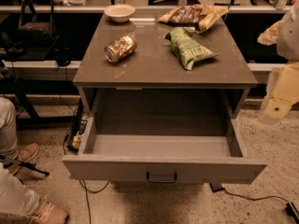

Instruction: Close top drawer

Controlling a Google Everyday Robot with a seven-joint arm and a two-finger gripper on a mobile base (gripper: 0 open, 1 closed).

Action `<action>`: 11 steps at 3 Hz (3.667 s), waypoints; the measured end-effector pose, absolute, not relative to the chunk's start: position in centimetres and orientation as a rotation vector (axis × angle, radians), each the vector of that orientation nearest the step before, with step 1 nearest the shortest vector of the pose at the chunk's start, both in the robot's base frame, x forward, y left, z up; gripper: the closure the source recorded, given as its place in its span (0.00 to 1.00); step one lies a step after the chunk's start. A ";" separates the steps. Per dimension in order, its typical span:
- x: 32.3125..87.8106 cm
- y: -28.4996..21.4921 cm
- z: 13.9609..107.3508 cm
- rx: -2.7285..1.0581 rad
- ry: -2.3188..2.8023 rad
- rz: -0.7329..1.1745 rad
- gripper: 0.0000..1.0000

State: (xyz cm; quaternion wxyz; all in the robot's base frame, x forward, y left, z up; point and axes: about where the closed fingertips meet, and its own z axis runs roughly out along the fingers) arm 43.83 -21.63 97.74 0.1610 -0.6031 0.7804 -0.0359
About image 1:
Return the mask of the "yellow-white gripper body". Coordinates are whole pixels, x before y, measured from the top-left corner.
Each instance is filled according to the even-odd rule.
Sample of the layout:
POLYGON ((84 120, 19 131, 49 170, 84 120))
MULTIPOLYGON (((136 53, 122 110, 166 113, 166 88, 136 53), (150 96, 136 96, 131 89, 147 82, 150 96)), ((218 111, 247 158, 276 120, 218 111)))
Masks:
POLYGON ((274 68, 268 78, 259 121, 272 125, 281 121, 299 102, 299 62, 274 68))

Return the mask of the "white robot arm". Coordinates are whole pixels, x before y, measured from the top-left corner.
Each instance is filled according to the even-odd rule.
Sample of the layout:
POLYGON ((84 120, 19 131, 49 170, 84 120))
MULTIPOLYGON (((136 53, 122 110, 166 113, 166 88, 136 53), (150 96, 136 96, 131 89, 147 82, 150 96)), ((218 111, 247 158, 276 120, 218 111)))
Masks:
POLYGON ((263 45, 277 45, 277 53, 287 64, 274 68, 267 81, 260 121, 272 125, 281 121, 299 102, 299 1, 258 37, 263 45))

